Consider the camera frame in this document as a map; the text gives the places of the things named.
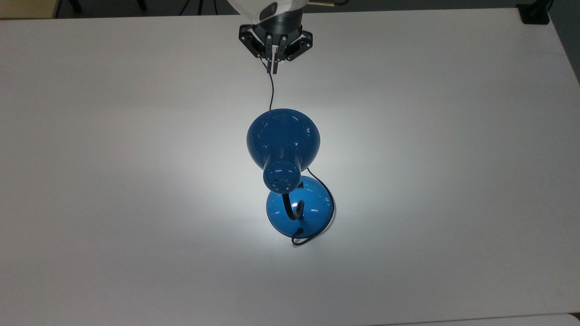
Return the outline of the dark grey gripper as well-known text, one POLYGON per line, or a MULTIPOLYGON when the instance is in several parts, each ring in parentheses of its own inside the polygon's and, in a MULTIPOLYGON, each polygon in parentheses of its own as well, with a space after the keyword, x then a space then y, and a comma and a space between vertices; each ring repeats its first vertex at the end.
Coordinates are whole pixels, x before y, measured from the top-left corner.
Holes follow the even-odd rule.
POLYGON ((297 9, 257 25, 240 25, 238 39, 255 58, 265 60, 267 73, 277 74, 280 62, 295 60, 313 47, 313 34, 302 29, 302 17, 303 9, 297 9))

